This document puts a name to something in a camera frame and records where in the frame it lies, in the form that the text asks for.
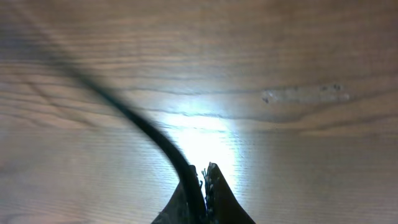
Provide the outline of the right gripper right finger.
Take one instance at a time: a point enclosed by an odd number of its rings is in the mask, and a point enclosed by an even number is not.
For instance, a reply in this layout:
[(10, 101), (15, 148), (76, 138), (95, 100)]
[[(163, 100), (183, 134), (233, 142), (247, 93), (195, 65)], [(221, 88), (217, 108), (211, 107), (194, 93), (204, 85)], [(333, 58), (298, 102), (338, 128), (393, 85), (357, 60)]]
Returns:
[(205, 178), (205, 202), (208, 223), (255, 224), (230, 189), (216, 163), (210, 162), (203, 171)]

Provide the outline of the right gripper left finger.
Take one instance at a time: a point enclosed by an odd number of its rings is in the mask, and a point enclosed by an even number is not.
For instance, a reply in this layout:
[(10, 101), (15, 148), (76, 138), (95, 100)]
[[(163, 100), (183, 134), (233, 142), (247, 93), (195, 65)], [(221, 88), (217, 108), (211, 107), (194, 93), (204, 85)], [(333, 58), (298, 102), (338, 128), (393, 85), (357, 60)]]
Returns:
[[(188, 195), (194, 193), (197, 194), (198, 190), (188, 188)], [(181, 182), (178, 183), (170, 200), (151, 224), (197, 224), (197, 219), (190, 210), (187, 194)]]

